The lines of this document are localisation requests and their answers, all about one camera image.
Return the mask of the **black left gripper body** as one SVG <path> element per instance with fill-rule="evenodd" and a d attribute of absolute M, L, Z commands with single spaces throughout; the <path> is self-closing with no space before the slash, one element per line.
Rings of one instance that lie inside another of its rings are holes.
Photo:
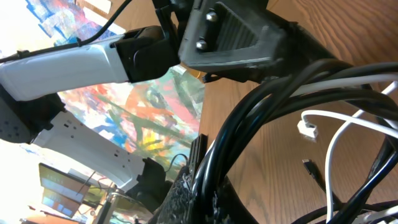
<path fill-rule="evenodd" d="M 338 60 L 298 22 L 267 9 L 267 1 L 154 1 L 164 31 L 157 70 L 180 63 L 237 82 L 300 73 L 315 64 L 337 72 Z"/>

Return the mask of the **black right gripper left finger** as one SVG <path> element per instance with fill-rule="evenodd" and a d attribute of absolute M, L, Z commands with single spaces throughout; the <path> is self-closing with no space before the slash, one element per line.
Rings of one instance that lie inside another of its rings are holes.
<path fill-rule="evenodd" d="M 192 177 L 189 166 L 183 166 L 149 224 L 199 223 L 198 191 L 198 183 Z"/>

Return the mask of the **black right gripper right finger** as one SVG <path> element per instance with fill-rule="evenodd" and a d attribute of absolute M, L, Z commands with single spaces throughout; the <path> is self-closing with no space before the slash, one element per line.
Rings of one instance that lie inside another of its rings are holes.
<path fill-rule="evenodd" d="M 257 220 L 251 215 L 239 199 L 228 177 L 218 188 L 213 197 L 213 218 L 215 224 L 257 224 Z"/>

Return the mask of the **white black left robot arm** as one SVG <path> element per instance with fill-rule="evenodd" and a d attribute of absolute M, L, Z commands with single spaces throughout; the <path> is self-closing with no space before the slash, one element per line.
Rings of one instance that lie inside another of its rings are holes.
<path fill-rule="evenodd" d="M 263 82 L 293 75 L 327 51 L 299 25 L 267 10 L 266 1 L 155 1 L 159 25 L 89 39 L 1 60 L 1 137 L 32 143 L 64 154 L 104 175 L 118 188 L 156 210 L 167 192 L 166 173 L 136 149 L 152 145 L 189 146 L 198 129 L 203 86 L 197 80 L 165 82 L 165 74 L 184 63 L 214 77 Z M 113 95 L 110 84 L 128 85 L 136 97 L 135 138 L 108 140 L 65 107 L 77 101 L 84 110 L 100 109 Z"/>

